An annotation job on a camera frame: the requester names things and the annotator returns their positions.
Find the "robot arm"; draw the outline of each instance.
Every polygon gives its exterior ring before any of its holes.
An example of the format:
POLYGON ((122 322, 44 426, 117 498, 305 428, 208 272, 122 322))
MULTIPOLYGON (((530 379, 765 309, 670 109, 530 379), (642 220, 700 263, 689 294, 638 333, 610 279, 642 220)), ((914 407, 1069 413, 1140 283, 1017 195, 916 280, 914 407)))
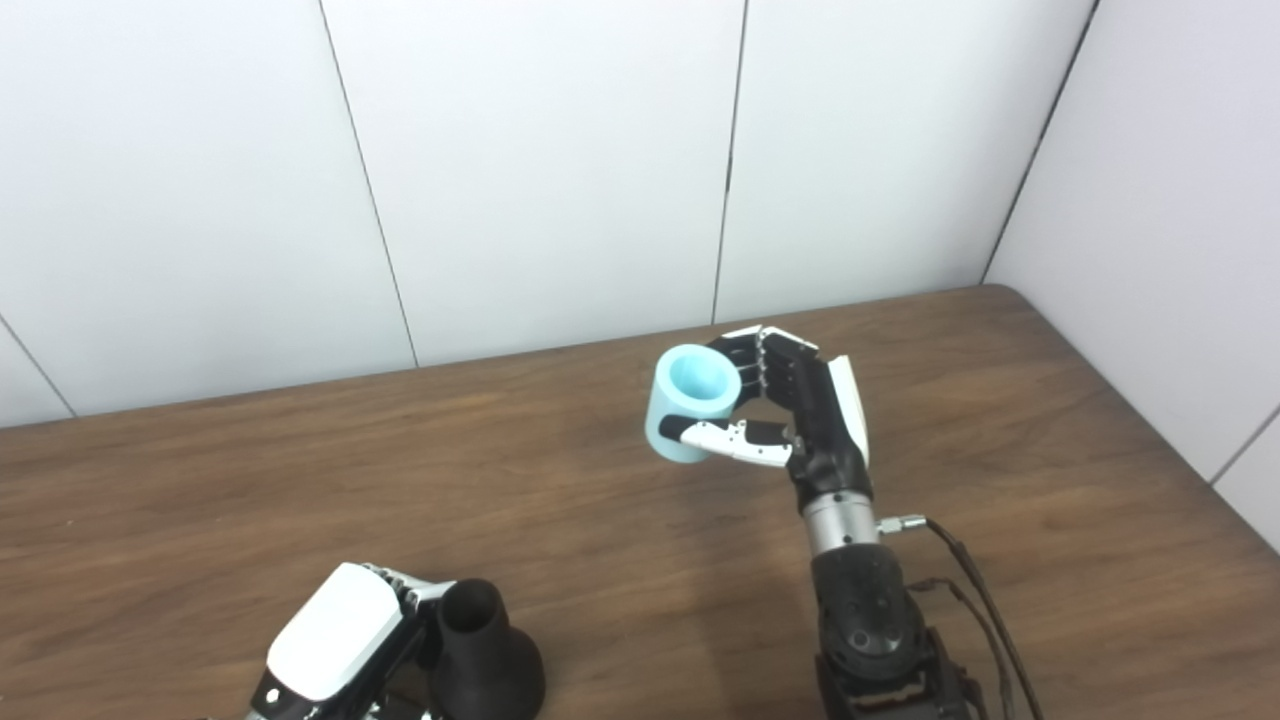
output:
POLYGON ((827 716, 968 720, 969 703, 983 716, 980 691, 947 660, 905 587, 893 551, 879 542, 882 533, 925 520, 876 520, 867 424, 849 359, 823 361, 812 342, 760 325, 708 346, 739 370, 742 392, 736 406, 764 397, 791 411, 792 433, 777 423, 682 415, 663 418, 658 432, 735 460, 787 469, 813 553, 817 669, 827 716), (913 688, 918 692, 901 697, 913 688))
POLYGON ((246 720, 383 717, 387 680, 431 643, 454 584, 343 562, 271 642, 246 720))

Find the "white wall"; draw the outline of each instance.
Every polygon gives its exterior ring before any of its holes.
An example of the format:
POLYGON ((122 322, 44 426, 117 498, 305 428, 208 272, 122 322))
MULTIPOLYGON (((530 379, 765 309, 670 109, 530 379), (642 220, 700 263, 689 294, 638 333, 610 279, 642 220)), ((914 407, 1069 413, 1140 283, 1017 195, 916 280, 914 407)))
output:
POLYGON ((751 0, 717 320, 975 284, 1093 0, 751 0))
POLYGON ((1280 405, 1277 27, 1268 0, 1102 3, 987 277, 1204 478, 1280 405))
POLYGON ((0 4, 0 406, 977 282, 1087 5, 0 4))
POLYGON ((76 411, 413 366, 316 3, 4 3, 0 97, 0 314, 76 411))
POLYGON ((421 363, 708 323, 741 0, 325 0, 421 363))

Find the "black cable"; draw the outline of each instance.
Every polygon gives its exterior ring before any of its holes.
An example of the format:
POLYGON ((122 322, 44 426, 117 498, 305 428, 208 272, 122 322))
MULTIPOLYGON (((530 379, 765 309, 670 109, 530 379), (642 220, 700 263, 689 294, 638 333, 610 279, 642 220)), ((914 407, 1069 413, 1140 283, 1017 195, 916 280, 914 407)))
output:
MULTIPOLYGON (((1000 676, 1000 705, 1004 710, 1005 720, 1014 720, 1014 684, 1009 680, 1009 665, 1005 662, 1005 653, 1000 651, 1000 641, 991 629, 991 623, 982 615, 978 606, 969 600, 969 596, 951 578, 929 578, 906 585, 913 592, 929 592, 938 585, 946 585, 951 594, 964 603, 982 628, 982 634, 987 635, 987 644, 991 647, 991 656, 996 659, 996 674, 1000 676)), ((986 708, 979 708, 979 714, 986 715, 986 708)))
POLYGON ((951 550, 951 555, 955 556, 956 562, 960 564, 960 569, 964 570, 965 577, 969 578, 974 589, 978 591, 978 597, 982 598, 982 603, 987 607, 987 614, 991 615, 991 623, 996 626, 1000 642, 1004 643, 1005 652, 1009 653, 1009 661, 1014 666, 1014 673, 1018 674, 1018 682, 1023 687, 1023 694, 1027 696, 1027 705, 1032 710, 1032 717, 1036 720, 1044 720, 1039 700, 1036 697, 1036 689, 1032 687, 1032 680, 1027 675, 1027 667, 1023 665, 1021 656, 1018 655, 1018 648, 1014 647, 1014 638, 1009 635, 1009 629, 1005 628, 1005 620, 1000 616, 1000 610, 996 609, 996 601, 992 600, 991 593, 987 591, 987 583, 982 579, 982 573, 978 571, 978 565, 974 564, 973 556, 969 555, 969 550, 965 548, 963 542, 957 541, 955 536, 948 533, 946 528, 937 524, 932 518, 927 518, 925 524, 936 536, 942 538, 942 542, 947 543, 947 548, 951 550))

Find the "robotic hand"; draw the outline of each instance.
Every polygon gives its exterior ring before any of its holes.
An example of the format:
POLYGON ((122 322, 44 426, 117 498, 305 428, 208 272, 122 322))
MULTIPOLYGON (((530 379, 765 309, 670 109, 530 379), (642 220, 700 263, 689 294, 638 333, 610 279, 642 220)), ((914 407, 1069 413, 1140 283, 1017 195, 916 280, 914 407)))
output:
POLYGON ((246 720, 532 720, 545 688, 492 583, 343 562, 275 637, 246 720), (411 664, 426 702, 388 689, 411 664))
POLYGON ((735 407, 765 397, 794 415, 780 423, 666 415, 667 439, 735 460, 786 468, 813 552, 818 684, 831 720, 984 719, 982 691, 928 628, 882 534, 923 527, 919 515, 877 523, 867 470, 867 424, 849 357, 773 327, 723 334, 708 347, 737 368, 735 407))

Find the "wood grain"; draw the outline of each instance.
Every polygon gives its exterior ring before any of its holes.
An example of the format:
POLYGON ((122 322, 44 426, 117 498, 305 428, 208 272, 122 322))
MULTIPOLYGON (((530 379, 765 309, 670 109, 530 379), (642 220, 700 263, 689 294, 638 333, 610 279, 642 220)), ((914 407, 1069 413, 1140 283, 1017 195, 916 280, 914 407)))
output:
MULTIPOLYGON (((969 543, 1050 717, 1272 712, 1280 561, 1020 297, 780 324, 851 356, 878 511, 969 543)), ((712 334, 0 432, 0 717, 241 717, 343 560, 494 580, 547 720, 819 717, 786 477, 641 432, 658 355, 712 334)), ((931 537, 892 544, 909 578, 960 575, 931 537)), ((924 607, 995 696, 964 611, 924 607)))

